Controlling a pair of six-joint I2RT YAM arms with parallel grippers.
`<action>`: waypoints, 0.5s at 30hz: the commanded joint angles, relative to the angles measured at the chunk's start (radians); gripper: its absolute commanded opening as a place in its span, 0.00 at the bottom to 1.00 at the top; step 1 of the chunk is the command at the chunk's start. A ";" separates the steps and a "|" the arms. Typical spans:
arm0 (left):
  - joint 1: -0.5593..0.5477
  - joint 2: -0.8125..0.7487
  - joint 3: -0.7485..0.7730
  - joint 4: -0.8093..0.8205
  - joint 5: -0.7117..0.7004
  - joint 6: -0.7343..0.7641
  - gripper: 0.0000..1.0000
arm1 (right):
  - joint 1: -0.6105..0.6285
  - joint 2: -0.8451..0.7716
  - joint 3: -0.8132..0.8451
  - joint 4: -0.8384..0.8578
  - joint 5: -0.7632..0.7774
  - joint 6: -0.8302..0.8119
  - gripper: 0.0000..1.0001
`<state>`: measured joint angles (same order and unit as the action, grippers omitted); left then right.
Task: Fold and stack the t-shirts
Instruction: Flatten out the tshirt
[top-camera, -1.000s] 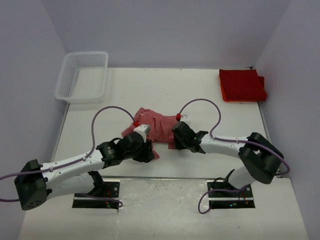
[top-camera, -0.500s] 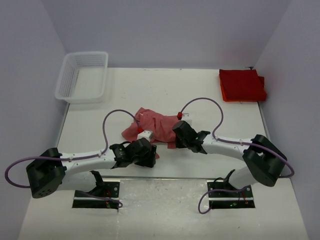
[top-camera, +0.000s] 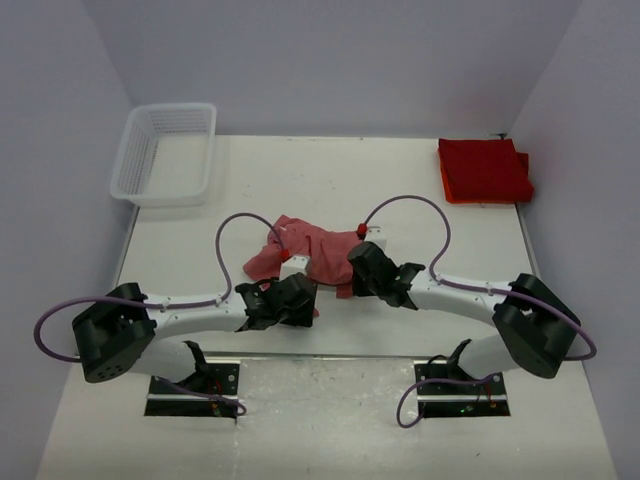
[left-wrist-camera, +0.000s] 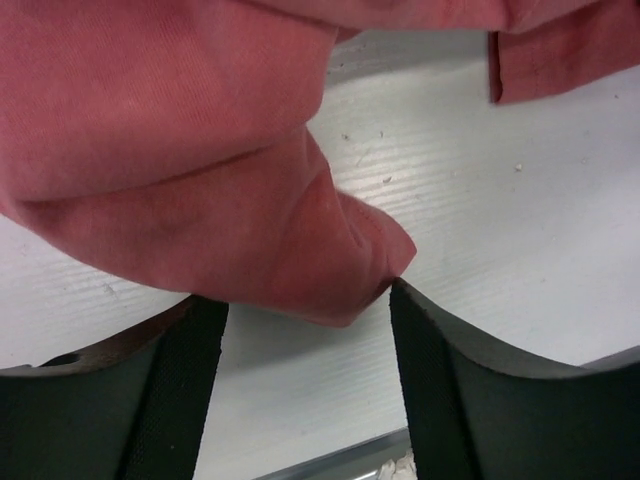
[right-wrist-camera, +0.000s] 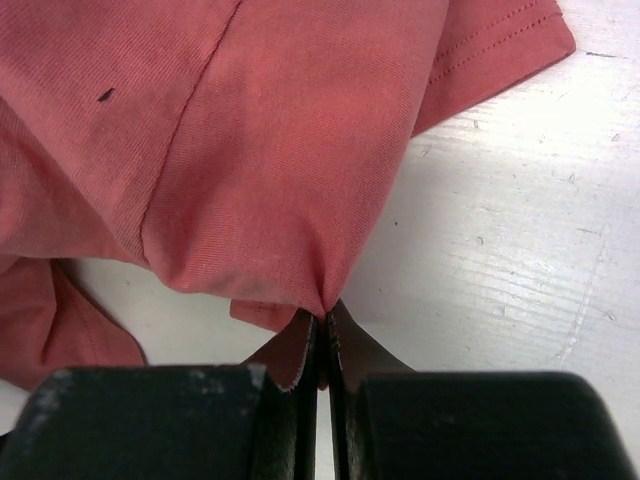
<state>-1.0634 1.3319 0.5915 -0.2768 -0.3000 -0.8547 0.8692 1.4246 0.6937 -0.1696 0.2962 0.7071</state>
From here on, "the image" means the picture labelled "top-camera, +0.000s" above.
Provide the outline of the pink t shirt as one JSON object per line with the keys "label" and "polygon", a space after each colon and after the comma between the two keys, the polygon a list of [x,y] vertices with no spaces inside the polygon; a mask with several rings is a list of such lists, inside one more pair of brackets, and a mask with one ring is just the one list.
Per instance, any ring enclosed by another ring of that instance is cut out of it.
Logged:
{"label": "pink t shirt", "polygon": [[[286,215],[281,215],[274,227],[291,256],[310,258],[308,277],[312,281],[335,287],[337,299],[353,296],[353,268],[347,256],[361,243],[355,232],[329,231]],[[266,245],[244,264],[243,271],[253,281],[277,277],[282,262],[278,240],[269,232]]]}

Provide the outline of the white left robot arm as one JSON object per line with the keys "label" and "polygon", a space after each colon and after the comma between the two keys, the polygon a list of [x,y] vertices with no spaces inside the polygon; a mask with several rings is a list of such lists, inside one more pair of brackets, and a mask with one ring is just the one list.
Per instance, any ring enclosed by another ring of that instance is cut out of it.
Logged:
{"label": "white left robot arm", "polygon": [[145,295],[126,283],[72,321],[84,378],[101,383],[125,373],[174,382],[195,393],[208,379],[204,354],[189,335],[313,325],[317,286],[304,274],[239,284],[229,296]]}

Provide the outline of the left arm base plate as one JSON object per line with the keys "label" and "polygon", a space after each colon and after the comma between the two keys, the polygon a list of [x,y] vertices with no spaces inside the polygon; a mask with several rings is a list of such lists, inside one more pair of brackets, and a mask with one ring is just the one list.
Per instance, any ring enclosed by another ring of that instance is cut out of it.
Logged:
{"label": "left arm base plate", "polygon": [[180,393],[167,383],[152,377],[144,415],[146,417],[185,417],[237,419],[240,362],[208,360],[209,373],[204,380],[190,380],[182,388],[197,395]]}

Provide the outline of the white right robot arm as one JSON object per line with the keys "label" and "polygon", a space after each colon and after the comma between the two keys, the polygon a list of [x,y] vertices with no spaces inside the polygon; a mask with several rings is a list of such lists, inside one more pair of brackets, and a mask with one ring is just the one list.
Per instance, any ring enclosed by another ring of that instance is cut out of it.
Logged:
{"label": "white right robot arm", "polygon": [[353,248],[347,260],[356,296],[375,296],[395,308],[446,312],[496,329],[493,336],[462,341],[449,356],[446,380],[459,393],[471,391],[485,377],[517,368],[552,379],[577,335],[578,318],[531,274],[497,288],[475,282],[462,289],[453,280],[434,278],[421,264],[396,265],[372,242]]}

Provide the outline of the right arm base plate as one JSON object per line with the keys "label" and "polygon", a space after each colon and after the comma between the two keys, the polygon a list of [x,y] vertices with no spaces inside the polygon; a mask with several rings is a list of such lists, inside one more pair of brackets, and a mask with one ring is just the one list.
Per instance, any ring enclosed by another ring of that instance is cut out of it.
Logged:
{"label": "right arm base plate", "polygon": [[506,384],[502,373],[478,385],[434,382],[417,388],[417,406],[422,419],[508,417]]}

